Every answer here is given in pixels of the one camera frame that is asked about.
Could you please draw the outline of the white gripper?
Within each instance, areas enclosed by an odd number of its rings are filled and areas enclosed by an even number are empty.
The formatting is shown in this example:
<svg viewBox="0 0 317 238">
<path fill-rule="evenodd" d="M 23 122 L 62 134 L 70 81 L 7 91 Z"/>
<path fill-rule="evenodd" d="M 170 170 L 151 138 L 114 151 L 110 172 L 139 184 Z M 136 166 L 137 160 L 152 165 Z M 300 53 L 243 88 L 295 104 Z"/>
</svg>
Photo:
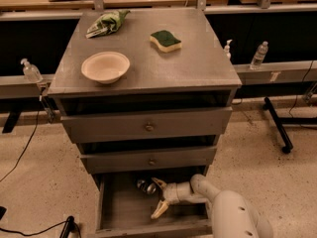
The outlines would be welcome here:
<svg viewBox="0 0 317 238">
<path fill-rule="evenodd" d="M 152 178 L 152 181 L 162 190 L 164 200 L 158 202 L 157 208 L 151 215 L 151 219 L 160 218 L 172 204 L 182 201 L 188 202 L 192 195 L 192 189 L 188 181 L 181 183 L 166 183 L 159 178 Z"/>
</svg>

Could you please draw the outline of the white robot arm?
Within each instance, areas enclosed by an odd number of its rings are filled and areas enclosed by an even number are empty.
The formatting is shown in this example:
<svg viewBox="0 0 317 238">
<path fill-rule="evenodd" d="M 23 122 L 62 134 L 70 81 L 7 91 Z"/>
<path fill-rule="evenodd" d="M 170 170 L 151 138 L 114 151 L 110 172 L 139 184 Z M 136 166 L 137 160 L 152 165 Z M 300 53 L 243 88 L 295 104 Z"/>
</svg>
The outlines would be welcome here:
<svg viewBox="0 0 317 238">
<path fill-rule="evenodd" d="M 152 181 L 161 189 L 162 199 L 151 219 L 161 217 L 173 204 L 210 202 L 214 238 L 273 238 L 271 224 L 249 201 L 232 190 L 218 189 L 204 175 L 181 183 Z"/>
</svg>

